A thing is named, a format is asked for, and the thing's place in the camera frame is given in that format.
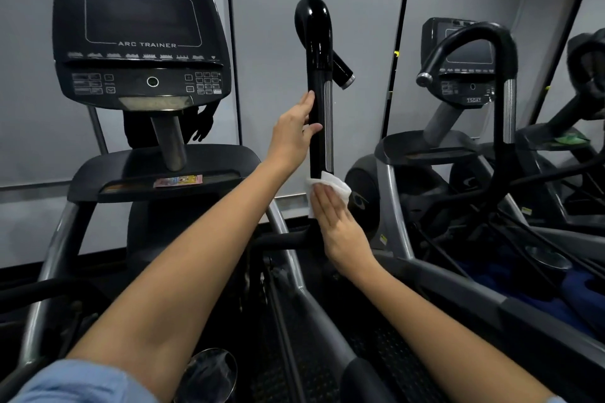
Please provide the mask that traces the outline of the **gray console post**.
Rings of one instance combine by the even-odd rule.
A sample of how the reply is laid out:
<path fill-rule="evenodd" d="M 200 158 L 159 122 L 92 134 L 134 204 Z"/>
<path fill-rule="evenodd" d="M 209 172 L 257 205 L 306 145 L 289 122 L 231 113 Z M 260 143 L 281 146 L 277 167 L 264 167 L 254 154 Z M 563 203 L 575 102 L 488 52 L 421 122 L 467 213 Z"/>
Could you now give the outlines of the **gray console post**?
<path fill-rule="evenodd" d="M 178 116 L 152 116 L 151 122 L 166 167 L 173 172 L 181 171 L 187 155 Z"/>

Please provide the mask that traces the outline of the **round chrome disc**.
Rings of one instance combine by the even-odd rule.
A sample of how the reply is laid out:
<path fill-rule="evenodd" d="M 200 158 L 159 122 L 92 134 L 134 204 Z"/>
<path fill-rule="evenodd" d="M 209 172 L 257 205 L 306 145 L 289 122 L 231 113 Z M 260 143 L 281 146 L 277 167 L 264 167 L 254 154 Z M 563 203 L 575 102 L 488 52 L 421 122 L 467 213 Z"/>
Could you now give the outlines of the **round chrome disc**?
<path fill-rule="evenodd" d="M 235 403 L 238 365 L 229 351 L 213 347 L 191 358 L 173 403 Z"/>

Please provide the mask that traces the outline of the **gray framed exercise machine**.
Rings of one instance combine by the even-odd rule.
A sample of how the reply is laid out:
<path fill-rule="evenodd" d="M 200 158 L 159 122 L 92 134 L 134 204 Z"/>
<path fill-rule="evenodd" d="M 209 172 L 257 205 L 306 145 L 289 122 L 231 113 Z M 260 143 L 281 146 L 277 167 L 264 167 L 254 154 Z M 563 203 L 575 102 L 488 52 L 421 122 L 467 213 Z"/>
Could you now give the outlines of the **gray framed exercise machine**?
<path fill-rule="evenodd" d="M 352 213 L 404 282 L 523 366 L 605 380 L 605 238 L 532 226 L 504 173 L 442 102 L 423 130 L 394 133 L 356 162 Z"/>

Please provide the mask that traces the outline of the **black gray exercise machine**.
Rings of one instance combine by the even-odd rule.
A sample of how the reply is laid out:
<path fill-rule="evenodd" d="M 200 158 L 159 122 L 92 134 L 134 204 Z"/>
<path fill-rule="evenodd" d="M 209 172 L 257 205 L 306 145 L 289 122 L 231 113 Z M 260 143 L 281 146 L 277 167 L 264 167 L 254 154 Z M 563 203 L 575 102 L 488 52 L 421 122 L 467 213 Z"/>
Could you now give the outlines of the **black gray exercise machine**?
<path fill-rule="evenodd" d="M 185 110 L 148 111 L 144 115 L 152 125 L 152 116 L 179 119 L 185 113 Z M 129 278 L 120 294 L 180 234 L 234 188 L 224 193 L 132 202 L 139 214 L 128 225 L 125 264 Z M 0 383 L 0 403 L 9 403 L 43 368 L 59 360 L 70 360 L 68 354 L 120 295 L 107 297 L 73 271 L 73 261 L 78 257 L 97 204 L 67 200 L 38 281 L 0 291 L 0 314 L 30 306 L 19 364 Z M 251 392 L 262 361 L 271 353 L 280 353 L 286 389 L 292 398 L 304 398 L 276 292 L 280 289 L 291 298 L 301 325 L 312 332 L 314 346 L 321 353 L 320 365 L 331 373 L 341 403 L 397 403 L 374 367 L 355 354 L 306 288 L 297 249 L 306 249 L 321 239 L 320 228 L 315 224 L 305 231 L 289 232 L 274 196 L 213 307 L 191 358 L 200 344 L 207 349 L 218 347 L 229 351 L 238 365 L 235 392 L 242 392 L 244 383 L 247 392 Z"/>

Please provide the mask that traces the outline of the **black exercise machine console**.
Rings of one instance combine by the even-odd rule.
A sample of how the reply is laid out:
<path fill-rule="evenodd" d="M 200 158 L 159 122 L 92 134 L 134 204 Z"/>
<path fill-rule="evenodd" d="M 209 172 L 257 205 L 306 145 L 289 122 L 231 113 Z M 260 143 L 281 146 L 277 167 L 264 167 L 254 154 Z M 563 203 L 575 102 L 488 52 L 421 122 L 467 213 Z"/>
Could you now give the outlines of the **black exercise machine console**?
<path fill-rule="evenodd" d="M 53 0 L 52 43 L 63 95 L 92 107 L 177 111 L 232 91 L 215 0 Z"/>

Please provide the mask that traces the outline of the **person's right hand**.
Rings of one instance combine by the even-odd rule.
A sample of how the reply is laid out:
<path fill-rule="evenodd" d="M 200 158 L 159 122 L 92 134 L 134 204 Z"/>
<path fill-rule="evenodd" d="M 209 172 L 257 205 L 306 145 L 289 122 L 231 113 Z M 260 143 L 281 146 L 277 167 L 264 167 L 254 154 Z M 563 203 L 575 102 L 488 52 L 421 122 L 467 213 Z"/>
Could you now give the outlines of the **person's right hand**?
<path fill-rule="evenodd" d="M 364 231 L 351 213 L 350 216 L 352 229 L 344 233 L 322 233 L 322 238 L 325 254 L 337 271 L 359 285 L 376 268 L 377 261 Z"/>

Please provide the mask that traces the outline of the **person's right forearm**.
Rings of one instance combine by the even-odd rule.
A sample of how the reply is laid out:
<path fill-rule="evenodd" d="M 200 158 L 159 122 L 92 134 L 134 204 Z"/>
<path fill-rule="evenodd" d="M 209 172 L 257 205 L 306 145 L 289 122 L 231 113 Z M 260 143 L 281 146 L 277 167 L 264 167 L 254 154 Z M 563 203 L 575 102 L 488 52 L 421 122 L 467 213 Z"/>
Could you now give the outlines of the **person's right forearm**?
<path fill-rule="evenodd" d="M 350 280 L 404 338 L 454 403 L 560 403 L 525 369 L 375 260 L 363 262 Z"/>

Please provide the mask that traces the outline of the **black glossy machine handle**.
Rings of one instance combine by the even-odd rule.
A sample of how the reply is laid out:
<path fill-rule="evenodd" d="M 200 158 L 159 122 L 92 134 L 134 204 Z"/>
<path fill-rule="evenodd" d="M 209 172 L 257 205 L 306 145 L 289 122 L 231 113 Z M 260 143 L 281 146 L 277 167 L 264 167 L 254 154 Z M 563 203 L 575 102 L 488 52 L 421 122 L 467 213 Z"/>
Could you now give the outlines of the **black glossy machine handle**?
<path fill-rule="evenodd" d="M 295 9 L 295 29 L 306 51 L 307 87 L 315 95 L 308 122 L 322 131 L 310 142 L 310 184 L 325 184 L 333 178 L 333 85 L 346 89 L 355 80 L 352 69 L 333 49 L 331 17 L 322 0 L 300 0 Z"/>

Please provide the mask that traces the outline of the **person's left hand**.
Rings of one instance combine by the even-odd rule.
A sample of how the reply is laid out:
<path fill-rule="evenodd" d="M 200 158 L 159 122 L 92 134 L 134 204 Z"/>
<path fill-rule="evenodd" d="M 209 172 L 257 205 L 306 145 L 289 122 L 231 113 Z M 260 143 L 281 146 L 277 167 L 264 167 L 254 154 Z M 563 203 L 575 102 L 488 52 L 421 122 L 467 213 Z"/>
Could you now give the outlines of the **person's left hand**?
<path fill-rule="evenodd" d="M 277 120 L 270 145 L 267 162 L 289 178 L 305 160 L 312 138 L 303 136 L 303 127 L 313 109 L 315 93 L 306 92 L 291 109 Z"/>

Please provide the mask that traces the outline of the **blue shirt sleeve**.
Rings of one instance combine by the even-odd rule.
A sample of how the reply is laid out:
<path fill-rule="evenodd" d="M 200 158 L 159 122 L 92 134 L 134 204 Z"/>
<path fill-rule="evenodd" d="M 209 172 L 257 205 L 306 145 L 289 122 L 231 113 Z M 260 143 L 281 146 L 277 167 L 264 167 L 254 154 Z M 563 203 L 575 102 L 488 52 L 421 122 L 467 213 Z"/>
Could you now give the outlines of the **blue shirt sleeve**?
<path fill-rule="evenodd" d="M 83 360 L 59 360 L 37 372 L 9 403 L 159 403 L 126 372 Z"/>

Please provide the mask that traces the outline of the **person's left forearm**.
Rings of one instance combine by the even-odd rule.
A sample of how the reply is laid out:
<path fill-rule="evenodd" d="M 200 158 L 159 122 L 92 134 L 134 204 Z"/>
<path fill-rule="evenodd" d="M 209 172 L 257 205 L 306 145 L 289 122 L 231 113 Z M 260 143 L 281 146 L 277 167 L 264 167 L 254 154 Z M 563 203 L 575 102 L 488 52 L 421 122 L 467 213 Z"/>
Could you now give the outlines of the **person's left forearm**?
<path fill-rule="evenodd" d="M 291 172 L 266 159 L 117 297 L 67 358 L 125 371 L 168 402 L 253 231 Z"/>

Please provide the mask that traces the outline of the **black console tray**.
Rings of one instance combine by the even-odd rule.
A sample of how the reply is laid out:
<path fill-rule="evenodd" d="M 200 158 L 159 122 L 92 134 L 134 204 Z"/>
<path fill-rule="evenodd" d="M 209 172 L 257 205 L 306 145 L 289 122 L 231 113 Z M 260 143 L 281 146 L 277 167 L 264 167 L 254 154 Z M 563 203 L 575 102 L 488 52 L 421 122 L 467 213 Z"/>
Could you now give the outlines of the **black console tray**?
<path fill-rule="evenodd" d="M 248 147 L 228 144 L 185 145 L 187 162 L 178 172 L 164 164 L 159 147 L 125 150 L 94 157 L 74 175 L 67 200 L 72 203 L 126 203 L 224 193 L 260 164 Z M 155 187 L 156 181 L 201 176 L 200 184 Z"/>

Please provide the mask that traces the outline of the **green sticker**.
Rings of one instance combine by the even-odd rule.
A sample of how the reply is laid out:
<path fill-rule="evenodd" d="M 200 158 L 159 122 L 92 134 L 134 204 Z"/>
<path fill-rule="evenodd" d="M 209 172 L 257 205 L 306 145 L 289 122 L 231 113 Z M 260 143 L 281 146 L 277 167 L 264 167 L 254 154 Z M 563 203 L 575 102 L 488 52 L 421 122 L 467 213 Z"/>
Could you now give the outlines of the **green sticker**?
<path fill-rule="evenodd" d="M 587 139 L 586 136 L 579 132 L 568 132 L 559 137 L 554 138 L 554 141 L 560 145 L 565 147 L 575 147 L 578 145 L 590 145 L 590 139 Z"/>

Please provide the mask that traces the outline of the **colourful sticker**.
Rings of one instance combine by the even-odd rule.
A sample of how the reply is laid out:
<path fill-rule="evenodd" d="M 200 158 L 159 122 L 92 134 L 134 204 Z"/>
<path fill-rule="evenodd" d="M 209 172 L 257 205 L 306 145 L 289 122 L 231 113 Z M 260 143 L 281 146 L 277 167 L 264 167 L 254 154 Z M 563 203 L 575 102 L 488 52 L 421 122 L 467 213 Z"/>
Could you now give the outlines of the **colourful sticker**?
<path fill-rule="evenodd" d="M 154 181 L 153 188 L 177 188 L 184 186 L 195 186 L 203 183 L 203 175 L 176 176 L 170 178 L 159 178 Z"/>

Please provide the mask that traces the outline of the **white wipe cloth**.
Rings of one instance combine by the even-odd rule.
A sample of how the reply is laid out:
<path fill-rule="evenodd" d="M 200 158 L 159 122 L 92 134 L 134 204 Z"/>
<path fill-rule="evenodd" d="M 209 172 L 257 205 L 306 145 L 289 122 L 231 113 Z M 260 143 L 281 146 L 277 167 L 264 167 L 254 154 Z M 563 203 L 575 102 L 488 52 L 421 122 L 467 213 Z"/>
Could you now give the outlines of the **white wipe cloth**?
<path fill-rule="evenodd" d="M 316 194 L 316 185 L 323 185 L 330 187 L 333 192 L 340 198 L 344 206 L 347 207 L 352 193 L 351 188 L 340 178 L 335 175 L 322 171 L 320 178 L 307 178 L 306 179 L 306 198 L 308 203 L 308 218 L 316 219 L 315 207 L 313 206 L 313 197 L 318 197 Z"/>

